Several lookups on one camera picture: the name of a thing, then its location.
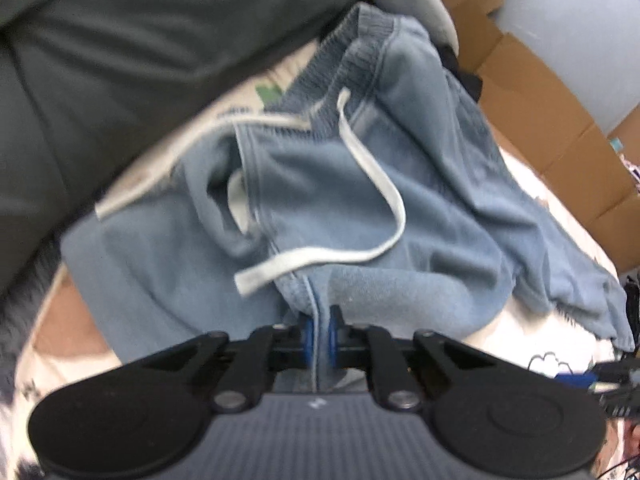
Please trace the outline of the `light blue denim shorts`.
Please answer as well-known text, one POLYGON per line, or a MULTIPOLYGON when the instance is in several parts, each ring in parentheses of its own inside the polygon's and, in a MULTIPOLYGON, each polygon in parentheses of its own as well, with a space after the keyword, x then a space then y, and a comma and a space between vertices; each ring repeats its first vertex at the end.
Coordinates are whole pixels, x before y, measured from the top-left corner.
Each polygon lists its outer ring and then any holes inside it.
POLYGON ((122 362, 210 330, 314 321, 284 388, 345 387, 330 307, 408 338, 464 339, 508 299, 620 350, 625 295, 512 177, 485 117, 413 18, 357 4, 282 98, 228 114, 106 198, 62 255, 122 362))

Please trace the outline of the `cream cartoon bear bedsheet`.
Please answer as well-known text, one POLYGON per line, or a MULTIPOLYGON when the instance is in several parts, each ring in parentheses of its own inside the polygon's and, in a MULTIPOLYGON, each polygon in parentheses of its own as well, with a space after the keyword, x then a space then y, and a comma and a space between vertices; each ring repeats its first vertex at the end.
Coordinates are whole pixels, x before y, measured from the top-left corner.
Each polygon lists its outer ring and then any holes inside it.
POLYGON ((427 34, 320 44, 274 102, 206 112, 62 236, 11 479, 585 479, 605 416, 540 374, 518 300, 634 345, 615 275, 521 186, 427 34))

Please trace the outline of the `black garment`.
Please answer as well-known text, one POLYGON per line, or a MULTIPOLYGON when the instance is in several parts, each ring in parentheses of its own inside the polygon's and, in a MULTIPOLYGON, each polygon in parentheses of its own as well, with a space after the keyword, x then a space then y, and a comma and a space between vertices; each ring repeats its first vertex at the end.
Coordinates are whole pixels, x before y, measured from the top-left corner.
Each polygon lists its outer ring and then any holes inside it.
POLYGON ((449 70, 454 75, 454 78, 460 82, 465 91, 469 93, 469 96, 475 101, 480 102, 480 96, 483 91, 483 79, 477 74, 464 70, 458 61, 457 55, 454 54, 454 50, 449 46, 437 46, 440 62, 442 66, 449 70))

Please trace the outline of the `brown cardboard sheet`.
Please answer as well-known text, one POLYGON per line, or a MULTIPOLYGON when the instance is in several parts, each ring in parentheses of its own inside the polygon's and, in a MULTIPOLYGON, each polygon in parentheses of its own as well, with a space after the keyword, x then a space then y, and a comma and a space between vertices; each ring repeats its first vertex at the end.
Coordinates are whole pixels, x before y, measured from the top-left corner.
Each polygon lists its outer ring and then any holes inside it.
POLYGON ((585 107, 547 64, 489 14, 498 0, 442 0, 462 70, 502 143, 549 185, 620 271, 639 264, 639 191, 585 107))

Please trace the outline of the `grey mattress panel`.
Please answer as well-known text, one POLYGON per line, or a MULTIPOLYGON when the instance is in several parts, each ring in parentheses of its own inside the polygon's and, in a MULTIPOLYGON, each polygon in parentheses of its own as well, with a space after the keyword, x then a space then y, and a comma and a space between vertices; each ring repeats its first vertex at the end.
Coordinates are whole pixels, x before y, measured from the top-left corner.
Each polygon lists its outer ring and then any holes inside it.
POLYGON ((504 0, 494 20, 561 78, 603 133, 639 104, 639 0, 504 0))

